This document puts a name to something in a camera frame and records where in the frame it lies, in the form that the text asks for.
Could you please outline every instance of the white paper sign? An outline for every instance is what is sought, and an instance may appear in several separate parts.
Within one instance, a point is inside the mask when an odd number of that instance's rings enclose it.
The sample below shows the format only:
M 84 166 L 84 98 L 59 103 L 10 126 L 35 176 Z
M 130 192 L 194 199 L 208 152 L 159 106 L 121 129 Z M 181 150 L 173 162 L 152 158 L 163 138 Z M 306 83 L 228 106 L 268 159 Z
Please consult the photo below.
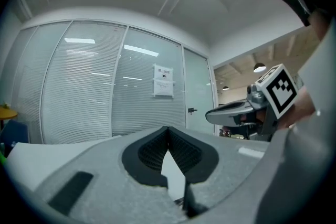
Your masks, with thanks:
M 153 95 L 168 95 L 174 97 L 173 69 L 154 65 Z

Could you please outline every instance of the frosted glass panel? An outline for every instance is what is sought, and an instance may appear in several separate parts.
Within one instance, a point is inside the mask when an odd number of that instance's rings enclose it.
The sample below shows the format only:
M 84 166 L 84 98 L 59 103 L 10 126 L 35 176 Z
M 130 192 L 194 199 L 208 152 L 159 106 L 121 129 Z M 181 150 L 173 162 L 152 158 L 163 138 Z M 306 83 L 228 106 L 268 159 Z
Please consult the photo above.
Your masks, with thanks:
M 153 96 L 154 64 L 174 69 L 174 98 Z M 114 84 L 113 135 L 126 135 L 163 125 L 185 126 L 180 45 L 130 29 L 121 51 Z
M 30 142 L 41 144 L 40 98 L 44 76 L 57 42 L 70 22 L 39 26 L 17 68 L 12 107 L 18 120 L 28 125 Z
M 111 136 L 112 78 L 126 27 L 74 22 L 51 60 L 42 97 L 46 144 Z
M 207 60 L 187 49 L 184 50 L 186 73 L 186 106 L 197 109 L 188 113 L 188 129 L 213 134 L 214 125 L 210 124 L 205 113 L 214 108 L 212 87 Z
M 5 61 L 0 79 L 0 103 L 11 103 L 16 68 L 26 45 L 36 27 L 25 29 L 17 35 Z

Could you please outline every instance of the black rectangular strip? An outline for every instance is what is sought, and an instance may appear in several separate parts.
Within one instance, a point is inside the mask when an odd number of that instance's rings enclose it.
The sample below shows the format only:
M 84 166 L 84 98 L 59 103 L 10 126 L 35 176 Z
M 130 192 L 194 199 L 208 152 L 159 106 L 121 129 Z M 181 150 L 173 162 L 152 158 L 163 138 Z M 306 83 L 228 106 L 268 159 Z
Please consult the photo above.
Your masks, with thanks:
M 48 203 L 56 211 L 68 215 L 93 178 L 93 174 L 77 172 Z

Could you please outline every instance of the round table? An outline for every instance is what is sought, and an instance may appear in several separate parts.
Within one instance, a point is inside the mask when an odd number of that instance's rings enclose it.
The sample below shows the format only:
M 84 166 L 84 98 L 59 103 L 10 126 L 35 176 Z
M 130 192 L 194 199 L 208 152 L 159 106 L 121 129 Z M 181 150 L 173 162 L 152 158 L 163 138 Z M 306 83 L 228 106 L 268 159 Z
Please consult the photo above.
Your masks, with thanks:
M 0 107 L 0 123 L 1 123 L 0 130 L 4 128 L 4 120 L 10 120 L 12 118 L 15 118 L 16 116 L 17 116 L 16 111 Z

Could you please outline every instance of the blue chair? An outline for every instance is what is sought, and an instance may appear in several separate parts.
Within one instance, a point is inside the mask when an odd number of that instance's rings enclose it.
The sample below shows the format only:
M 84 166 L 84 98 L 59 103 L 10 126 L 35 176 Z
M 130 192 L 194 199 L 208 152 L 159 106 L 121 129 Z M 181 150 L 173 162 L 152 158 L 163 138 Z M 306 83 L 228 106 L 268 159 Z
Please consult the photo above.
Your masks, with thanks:
M 0 143 L 5 144 L 5 157 L 18 142 L 29 143 L 28 127 L 26 124 L 10 120 L 0 134 Z

